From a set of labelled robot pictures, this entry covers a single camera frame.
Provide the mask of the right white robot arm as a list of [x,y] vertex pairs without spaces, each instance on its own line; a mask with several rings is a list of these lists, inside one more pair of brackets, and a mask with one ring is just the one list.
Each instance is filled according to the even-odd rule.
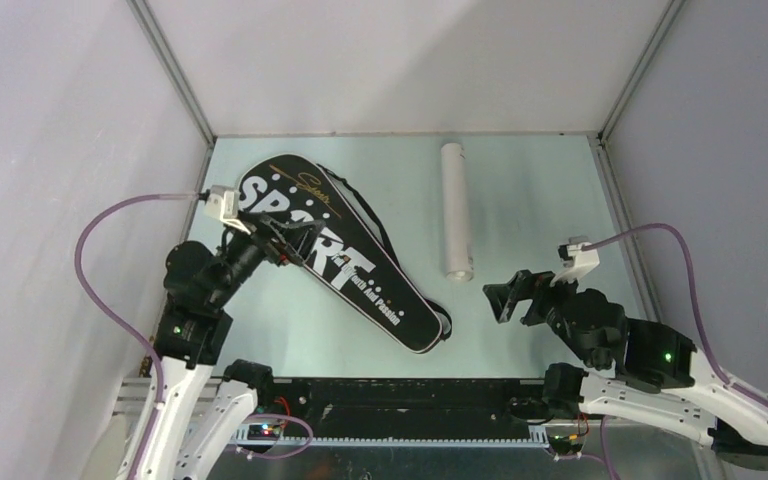
[[541,402],[551,416],[630,420],[685,437],[732,465],[768,471],[768,393],[716,373],[689,337],[631,318],[602,292],[551,272],[520,270],[482,291],[498,323],[528,302],[522,324],[547,325],[581,361],[547,368]]

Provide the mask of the black sport racket bag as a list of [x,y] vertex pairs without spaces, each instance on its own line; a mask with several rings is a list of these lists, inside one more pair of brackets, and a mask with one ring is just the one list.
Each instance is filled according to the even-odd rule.
[[245,212],[323,221],[305,268],[404,348],[423,354],[451,337],[451,315],[408,277],[380,218],[344,177],[281,154],[251,167],[238,190]]

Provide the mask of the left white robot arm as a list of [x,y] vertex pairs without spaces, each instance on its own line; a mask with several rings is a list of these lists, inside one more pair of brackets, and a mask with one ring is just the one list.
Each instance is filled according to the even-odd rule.
[[215,250],[188,240],[166,258],[166,305],[154,343],[158,373],[126,450],[120,479],[203,479],[249,416],[276,403],[270,367],[238,359],[229,365],[197,429],[194,410],[233,323],[226,304],[264,262],[302,266],[325,227],[322,220],[294,221],[286,212],[241,213],[223,229]]

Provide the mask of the white shuttlecock tube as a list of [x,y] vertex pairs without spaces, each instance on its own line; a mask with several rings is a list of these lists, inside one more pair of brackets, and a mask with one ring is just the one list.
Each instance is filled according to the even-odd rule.
[[446,278],[465,283],[474,276],[465,154],[454,142],[443,145],[440,153]]

